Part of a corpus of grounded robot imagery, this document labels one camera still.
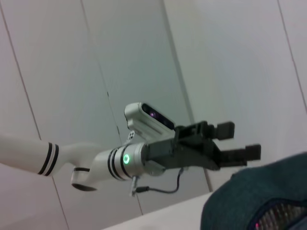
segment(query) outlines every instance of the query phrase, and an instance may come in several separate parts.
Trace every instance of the white table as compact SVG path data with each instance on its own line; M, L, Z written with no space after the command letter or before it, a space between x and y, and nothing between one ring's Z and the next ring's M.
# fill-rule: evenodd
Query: white table
M131 219L105 230L198 230L201 212L211 193Z

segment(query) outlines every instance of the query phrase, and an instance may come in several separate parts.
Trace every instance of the green led light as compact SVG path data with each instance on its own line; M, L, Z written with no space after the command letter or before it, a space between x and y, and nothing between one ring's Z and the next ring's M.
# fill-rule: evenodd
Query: green led light
M124 156L124 163L125 163L125 164L128 164L129 161L130 161L130 156L129 156L128 154L126 154L126 155Z

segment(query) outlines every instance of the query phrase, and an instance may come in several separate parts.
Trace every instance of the camera lens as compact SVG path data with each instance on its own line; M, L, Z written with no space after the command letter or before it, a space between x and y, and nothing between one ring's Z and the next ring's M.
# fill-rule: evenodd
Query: camera lens
M143 104L142 105L142 110L147 113L149 116L151 116L152 118L154 118L155 120L157 120L158 122L160 122L161 124L165 125L166 127L168 127L169 129L174 129L175 125L173 122L171 122L170 120L168 120L166 117L164 117L163 115L161 115L160 113L158 113L156 110L154 110L153 108L151 108L149 105L147 104Z
M157 117L157 115L156 115L155 112L150 112L149 115L150 115L151 117L153 117L153 118L156 118L156 117Z

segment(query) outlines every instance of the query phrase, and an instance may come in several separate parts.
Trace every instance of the camera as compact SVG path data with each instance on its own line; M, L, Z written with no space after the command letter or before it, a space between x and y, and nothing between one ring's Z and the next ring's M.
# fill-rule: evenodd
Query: camera
M125 108L128 129L145 140L174 135L175 123L147 103L132 103Z

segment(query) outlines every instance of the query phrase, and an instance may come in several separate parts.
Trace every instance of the wall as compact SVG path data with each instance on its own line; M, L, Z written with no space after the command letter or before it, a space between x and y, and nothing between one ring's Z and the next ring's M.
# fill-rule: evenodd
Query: wall
M3 59L7 52L11 55L10 65L3 61L0 70L7 127L1 132L12 129L13 134L59 145L90 141L110 149L126 139L123 111L135 101L153 104L178 124L191 122L160 0L0 3L7 25L7 31L1 29L5 39L1 55ZM11 71L15 79L3 71ZM12 87L6 81L13 81ZM13 93L20 102L13 100ZM16 107L22 104L21 109L7 110L12 101ZM137 198L128 196L129 182L106 181L98 192L78 191L70 185L72 169L66 165L49 180L27 179L20 172L15 186L22 188L27 180L36 184L21 190L21 196L12 189L15 195L10 192L9 203L3 204L12 208L12 217L3 214L8 221L3 221L3 227L98 230L208 192L202 169L184 173L175 195L148 193ZM7 175L4 183L15 180ZM159 179L144 177L140 184L171 189L176 176L174 170ZM19 201L19 196L29 199Z
M0 131L39 138L0 12ZM0 229L67 230L52 178L0 165Z
M235 140L218 145L260 143L251 166L307 149L306 4L280 3L286 28L276 0L165 0L195 120L234 121ZM209 172L213 189L237 170Z

